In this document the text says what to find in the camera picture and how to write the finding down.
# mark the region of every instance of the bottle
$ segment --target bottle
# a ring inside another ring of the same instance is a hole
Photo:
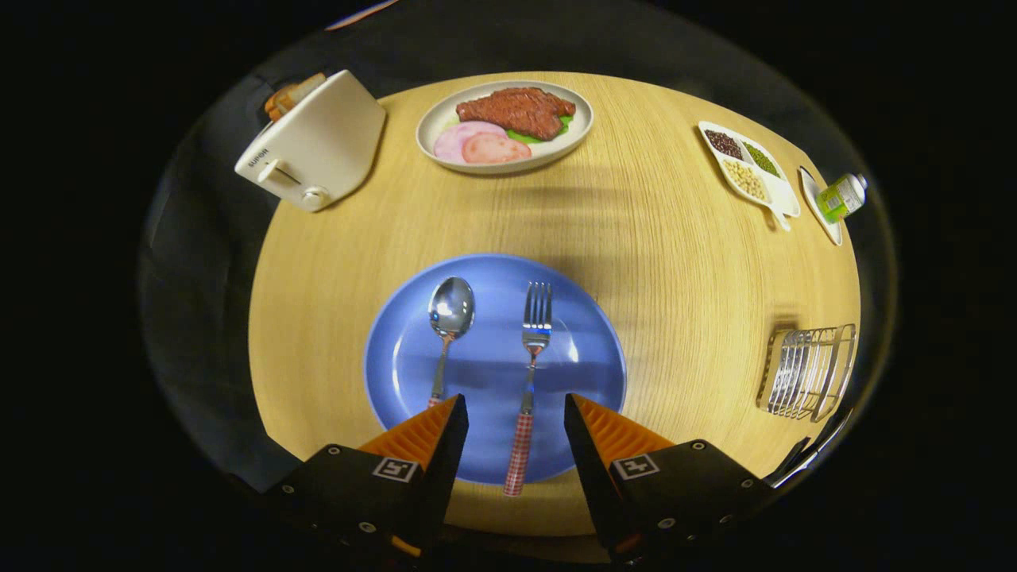
[[[817,194],[816,206],[828,223],[835,224],[865,204],[866,188],[865,177],[848,173]]]

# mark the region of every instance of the fork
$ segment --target fork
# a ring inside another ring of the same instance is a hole
[[[530,437],[533,434],[533,374],[537,369],[537,356],[551,341],[551,285],[530,282],[526,291],[526,308],[523,310],[523,347],[530,352],[530,368],[526,373],[526,390],[523,405],[516,418],[516,437],[513,438],[512,457],[502,494],[519,497],[526,478],[526,465],[530,460]]]

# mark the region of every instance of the steak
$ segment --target steak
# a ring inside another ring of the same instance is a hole
[[[510,88],[463,102],[456,113],[460,121],[487,121],[546,141],[561,130],[558,116],[576,113],[576,104],[537,88]]]
[[[499,96],[515,96],[519,94],[524,94],[547,105],[554,106],[554,113],[557,115],[576,114],[576,104],[571,101],[563,100],[555,95],[548,94],[538,88],[505,88],[504,90],[494,92],[490,97],[496,98]]]

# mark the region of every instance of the bread slice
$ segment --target bread slice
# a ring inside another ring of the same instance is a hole
[[[324,83],[324,73],[315,73],[300,83],[290,83],[276,92],[264,102],[264,111],[273,121],[279,121],[284,115],[297,107],[300,100]]]

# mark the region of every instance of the table surface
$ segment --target table surface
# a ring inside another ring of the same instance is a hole
[[[572,154],[484,177],[447,170],[417,148],[417,122],[438,101],[526,78],[570,88],[593,106],[595,124]],[[802,151],[707,101],[603,75],[480,75],[380,103],[388,117],[362,187],[316,214],[281,203],[261,248],[248,343],[258,410],[276,442],[307,459],[327,443],[360,446],[382,433],[363,380],[374,317],[421,270],[473,252],[537,261],[593,296],[625,355],[621,413],[667,439],[706,439],[763,476],[820,433],[823,422],[756,405],[774,331],[860,322],[850,237],[841,224],[844,243],[834,245],[801,197],[799,165],[824,184]],[[791,232],[727,186],[701,120],[770,151],[801,203]],[[445,224],[450,215],[457,224]],[[575,469],[515,499],[457,480],[445,521],[503,534],[594,531]]]

